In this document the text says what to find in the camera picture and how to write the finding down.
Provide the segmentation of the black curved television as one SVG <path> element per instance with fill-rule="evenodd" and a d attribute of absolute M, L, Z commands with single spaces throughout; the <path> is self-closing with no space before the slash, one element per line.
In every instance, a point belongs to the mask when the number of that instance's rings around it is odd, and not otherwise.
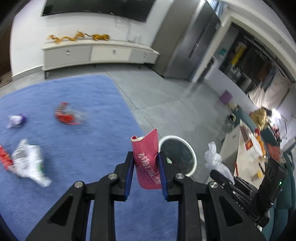
<path fill-rule="evenodd" d="M 99 13 L 146 22 L 155 0 L 51 0 L 46 1 L 42 16 L 61 13 Z"/>

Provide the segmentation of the golden tiger figurine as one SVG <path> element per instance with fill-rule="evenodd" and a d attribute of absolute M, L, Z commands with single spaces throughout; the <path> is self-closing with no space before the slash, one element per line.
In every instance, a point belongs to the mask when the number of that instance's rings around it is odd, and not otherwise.
<path fill-rule="evenodd" d="M 99 34 L 93 34 L 91 35 L 92 39 L 95 41 L 109 41 L 111 37 L 107 34 L 99 35 Z"/>

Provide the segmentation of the golden dragon figurine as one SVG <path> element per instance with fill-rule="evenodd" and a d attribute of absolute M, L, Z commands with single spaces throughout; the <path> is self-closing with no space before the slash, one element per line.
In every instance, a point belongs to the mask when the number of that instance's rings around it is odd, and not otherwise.
<path fill-rule="evenodd" d="M 70 42 L 76 42 L 76 41 L 78 41 L 79 38 L 85 38 L 85 33 L 77 31 L 74 37 L 63 36 L 63 37 L 60 37 L 60 38 L 55 36 L 55 35 L 49 35 L 47 39 L 48 40 L 53 40 L 54 43 L 59 44 L 63 40 L 67 40 L 67 41 L 70 41 Z"/>

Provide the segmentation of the grey refrigerator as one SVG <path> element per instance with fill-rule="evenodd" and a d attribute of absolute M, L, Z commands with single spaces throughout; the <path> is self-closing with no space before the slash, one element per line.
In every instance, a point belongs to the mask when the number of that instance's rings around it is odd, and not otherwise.
<path fill-rule="evenodd" d="M 221 21 L 209 1 L 173 1 L 152 44 L 152 69 L 164 78 L 192 80 Z"/>

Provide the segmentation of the white basket of oranges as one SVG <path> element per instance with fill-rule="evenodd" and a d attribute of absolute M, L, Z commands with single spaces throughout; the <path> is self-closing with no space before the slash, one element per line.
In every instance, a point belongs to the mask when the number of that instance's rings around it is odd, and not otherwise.
<path fill-rule="evenodd" d="M 255 135 L 251 132 L 250 128 L 246 125 L 241 125 L 240 130 L 244 140 L 244 146 L 247 154 L 252 159 L 263 157 L 263 152 L 259 141 Z"/>

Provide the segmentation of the red printed wrapper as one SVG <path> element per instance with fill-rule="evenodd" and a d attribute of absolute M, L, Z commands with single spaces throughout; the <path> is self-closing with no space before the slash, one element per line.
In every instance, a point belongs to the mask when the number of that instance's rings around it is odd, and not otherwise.
<path fill-rule="evenodd" d="M 2 146 L 0 146 L 0 160 L 7 171 L 12 171 L 13 161 L 10 154 Z"/>

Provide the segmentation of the white rimmed trash bin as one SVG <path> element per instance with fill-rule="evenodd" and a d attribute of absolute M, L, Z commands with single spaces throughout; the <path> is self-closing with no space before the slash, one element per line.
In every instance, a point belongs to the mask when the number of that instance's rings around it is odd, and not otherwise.
<path fill-rule="evenodd" d="M 181 137 L 168 135 L 159 140 L 159 151 L 164 152 L 166 161 L 187 177 L 197 168 L 197 157 L 191 145 Z"/>

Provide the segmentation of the pink paper carton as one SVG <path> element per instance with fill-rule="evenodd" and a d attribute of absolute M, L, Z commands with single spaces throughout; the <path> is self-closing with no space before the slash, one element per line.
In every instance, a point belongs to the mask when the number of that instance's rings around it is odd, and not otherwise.
<path fill-rule="evenodd" d="M 155 128 L 142 137 L 132 136 L 132 152 L 141 188 L 161 189 L 161 179 L 157 165 L 159 153 L 158 130 Z"/>

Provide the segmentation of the person in yellow jacket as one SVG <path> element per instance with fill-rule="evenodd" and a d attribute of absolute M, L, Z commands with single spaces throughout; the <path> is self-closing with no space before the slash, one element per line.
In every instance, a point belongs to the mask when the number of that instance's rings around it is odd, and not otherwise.
<path fill-rule="evenodd" d="M 262 107 L 252 112 L 249 117 L 261 131 L 268 125 L 269 118 L 272 116 L 272 114 L 272 110 Z"/>

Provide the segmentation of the blue fuzzy blanket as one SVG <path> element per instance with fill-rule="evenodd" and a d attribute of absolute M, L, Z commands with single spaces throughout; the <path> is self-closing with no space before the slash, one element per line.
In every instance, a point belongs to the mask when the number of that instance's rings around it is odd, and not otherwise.
<path fill-rule="evenodd" d="M 79 112 L 78 125 L 55 118 L 62 102 Z M 8 116 L 19 114 L 27 122 L 6 128 Z M 130 138 L 143 134 L 114 81 L 103 75 L 50 80 L 2 97 L 1 145 L 8 153 L 22 139 L 38 145 L 52 181 L 43 188 L 1 168 L 1 216 L 14 236 L 25 240 L 74 182 L 95 182 L 113 172 L 132 149 Z"/>

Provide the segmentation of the red crumpled wrapper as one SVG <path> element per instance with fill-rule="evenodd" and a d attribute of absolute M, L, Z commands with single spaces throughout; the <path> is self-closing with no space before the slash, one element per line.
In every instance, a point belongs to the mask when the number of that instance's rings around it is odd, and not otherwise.
<path fill-rule="evenodd" d="M 55 110 L 55 118 L 67 125 L 78 125 L 81 116 L 78 111 L 72 110 L 68 102 L 62 102 Z"/>

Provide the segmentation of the beige side table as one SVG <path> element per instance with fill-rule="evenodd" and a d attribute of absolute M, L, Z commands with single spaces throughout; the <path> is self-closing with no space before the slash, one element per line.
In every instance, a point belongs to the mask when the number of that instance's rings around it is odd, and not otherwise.
<path fill-rule="evenodd" d="M 226 134 L 220 151 L 222 163 L 229 168 L 233 176 L 239 176 L 258 188 L 263 181 L 265 172 L 266 155 L 263 141 L 259 139 L 257 134 L 253 133 L 261 145 L 263 157 L 252 159 L 245 150 L 244 140 L 240 130 L 241 125 L 246 124 L 240 121 L 240 124 L 230 133 Z"/>

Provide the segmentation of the purple white wrapper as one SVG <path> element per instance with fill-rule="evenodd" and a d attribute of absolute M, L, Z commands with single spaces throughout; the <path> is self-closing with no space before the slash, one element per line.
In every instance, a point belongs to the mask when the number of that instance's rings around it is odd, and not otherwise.
<path fill-rule="evenodd" d="M 8 125 L 6 128 L 19 128 L 27 122 L 25 114 L 10 115 L 8 116 Z"/>

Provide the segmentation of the white printed plastic bag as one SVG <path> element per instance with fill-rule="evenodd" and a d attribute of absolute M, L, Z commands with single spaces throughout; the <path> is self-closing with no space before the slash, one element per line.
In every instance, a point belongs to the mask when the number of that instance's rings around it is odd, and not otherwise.
<path fill-rule="evenodd" d="M 22 139 L 11 157 L 19 177 L 29 178 L 41 187 L 51 184 L 51 179 L 43 172 L 44 160 L 39 146 L 30 145 L 27 139 Z"/>

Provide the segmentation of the purple stool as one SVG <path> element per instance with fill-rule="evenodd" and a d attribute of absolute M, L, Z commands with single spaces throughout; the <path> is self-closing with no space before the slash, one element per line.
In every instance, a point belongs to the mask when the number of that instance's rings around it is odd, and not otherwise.
<path fill-rule="evenodd" d="M 228 91 L 225 90 L 223 94 L 219 97 L 223 104 L 228 104 L 233 98 L 233 95 Z"/>

